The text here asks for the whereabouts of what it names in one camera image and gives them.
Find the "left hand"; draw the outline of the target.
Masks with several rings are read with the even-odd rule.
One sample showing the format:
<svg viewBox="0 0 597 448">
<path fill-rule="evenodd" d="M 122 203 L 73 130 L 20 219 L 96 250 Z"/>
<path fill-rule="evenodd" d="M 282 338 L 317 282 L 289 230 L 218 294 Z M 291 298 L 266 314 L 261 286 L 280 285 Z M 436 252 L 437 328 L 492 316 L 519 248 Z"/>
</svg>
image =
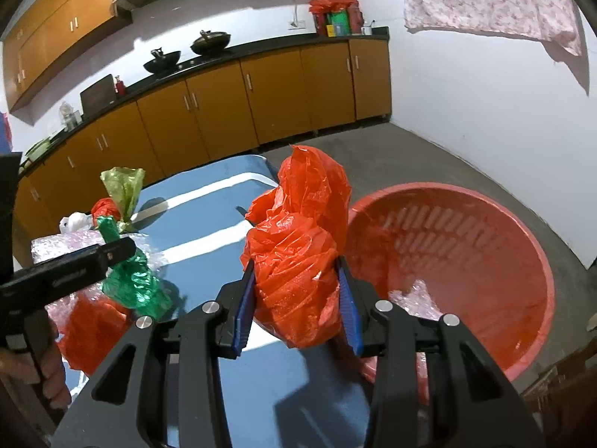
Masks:
<svg viewBox="0 0 597 448">
<path fill-rule="evenodd" d="M 34 366 L 29 365 L 18 355 L 4 348 L 1 349 L 0 353 L 1 374 L 18 379 L 24 384 L 41 383 L 44 397 L 50 401 L 51 408 L 63 410 L 68 408 L 72 398 L 66 384 L 61 352 L 56 342 L 59 331 L 52 320 L 49 320 L 49 325 L 54 340 L 51 346 L 47 348 L 47 351 L 44 352 L 43 359 L 40 360 L 40 369 L 43 375 L 39 376 Z"/>
</svg>

